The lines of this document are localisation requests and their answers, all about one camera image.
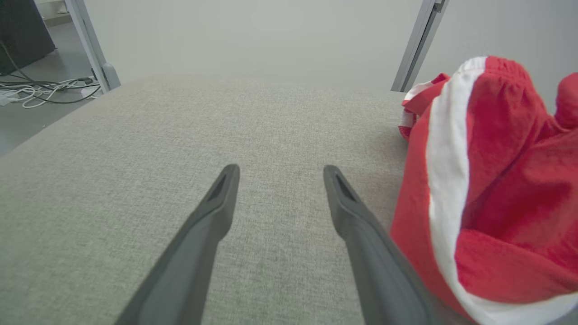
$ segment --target gray fabric surface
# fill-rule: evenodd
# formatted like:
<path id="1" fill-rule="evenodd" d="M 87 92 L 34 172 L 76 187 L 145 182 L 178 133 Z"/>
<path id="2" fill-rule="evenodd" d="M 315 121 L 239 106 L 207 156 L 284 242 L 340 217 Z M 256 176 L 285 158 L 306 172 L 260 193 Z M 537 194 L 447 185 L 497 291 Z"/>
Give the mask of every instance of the gray fabric surface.
<path id="1" fill-rule="evenodd" d="M 403 94 L 140 80 L 0 159 L 0 323 L 112 324 L 222 167 L 241 168 L 204 324 L 362 324 L 322 168 L 390 225 Z"/>

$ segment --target floor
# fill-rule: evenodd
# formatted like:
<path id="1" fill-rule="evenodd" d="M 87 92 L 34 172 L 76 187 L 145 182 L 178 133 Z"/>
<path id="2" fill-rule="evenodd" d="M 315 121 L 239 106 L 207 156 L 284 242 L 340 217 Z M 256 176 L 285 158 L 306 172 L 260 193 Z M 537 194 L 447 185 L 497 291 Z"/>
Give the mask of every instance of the floor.
<path id="1" fill-rule="evenodd" d="M 66 23 L 50 27 L 48 31 L 57 47 L 56 51 L 23 67 L 22 71 L 34 80 L 55 82 L 91 76 L 90 62 L 74 25 Z M 15 79 L 10 76 L 0 77 L 0 82 Z M 51 97 L 55 101 L 74 101 L 80 98 L 80 93 L 55 94 Z M 21 103 L 0 106 L 0 157 L 89 100 L 74 104 L 45 103 L 33 109 L 24 109 Z"/>

